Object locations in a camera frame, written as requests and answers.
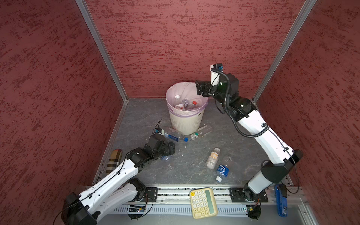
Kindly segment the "clear bottle orange label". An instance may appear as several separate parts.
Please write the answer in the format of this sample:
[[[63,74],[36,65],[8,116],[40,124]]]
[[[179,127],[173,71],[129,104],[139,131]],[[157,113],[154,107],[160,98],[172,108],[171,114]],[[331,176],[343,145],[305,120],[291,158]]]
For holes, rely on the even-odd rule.
[[[216,163],[218,161],[220,153],[221,153],[221,150],[219,148],[214,148],[211,151],[211,153],[206,161],[205,166],[209,169],[214,169],[216,166]]]

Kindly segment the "clear square plastic bottle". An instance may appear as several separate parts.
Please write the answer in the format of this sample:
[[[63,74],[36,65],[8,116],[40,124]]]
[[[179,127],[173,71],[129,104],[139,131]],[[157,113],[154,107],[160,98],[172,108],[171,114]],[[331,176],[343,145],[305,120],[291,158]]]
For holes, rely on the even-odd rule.
[[[189,101],[187,99],[182,100],[183,108],[186,109],[189,105]]]

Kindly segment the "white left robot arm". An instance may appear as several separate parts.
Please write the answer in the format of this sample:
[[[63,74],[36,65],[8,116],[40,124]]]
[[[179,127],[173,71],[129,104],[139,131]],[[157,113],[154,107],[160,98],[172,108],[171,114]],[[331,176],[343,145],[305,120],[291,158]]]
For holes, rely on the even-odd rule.
[[[144,197],[145,185],[136,175],[153,161],[175,153],[175,143],[153,134],[143,148],[128,152],[120,165],[80,194],[71,193],[59,213],[66,225],[95,225],[116,207]]]

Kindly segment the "clear bottle white cap red label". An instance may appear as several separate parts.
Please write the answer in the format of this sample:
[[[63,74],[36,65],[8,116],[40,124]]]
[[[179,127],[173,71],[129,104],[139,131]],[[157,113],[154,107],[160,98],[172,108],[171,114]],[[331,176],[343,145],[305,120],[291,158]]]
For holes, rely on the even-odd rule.
[[[174,108],[179,109],[179,110],[184,109],[184,104],[183,104],[183,102],[181,100],[180,95],[175,95]]]

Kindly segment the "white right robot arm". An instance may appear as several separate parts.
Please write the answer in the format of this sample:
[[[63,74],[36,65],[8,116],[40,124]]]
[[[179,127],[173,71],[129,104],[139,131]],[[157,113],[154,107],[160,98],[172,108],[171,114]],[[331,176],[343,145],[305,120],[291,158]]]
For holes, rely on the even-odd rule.
[[[197,94],[213,97],[219,102],[237,132],[243,137],[254,138],[268,156],[268,162],[243,188],[243,198],[254,202],[266,188],[281,182],[295,169],[303,153],[282,141],[252,101],[239,96],[239,80],[235,76],[217,70],[214,73],[215,77],[209,82],[196,81]]]

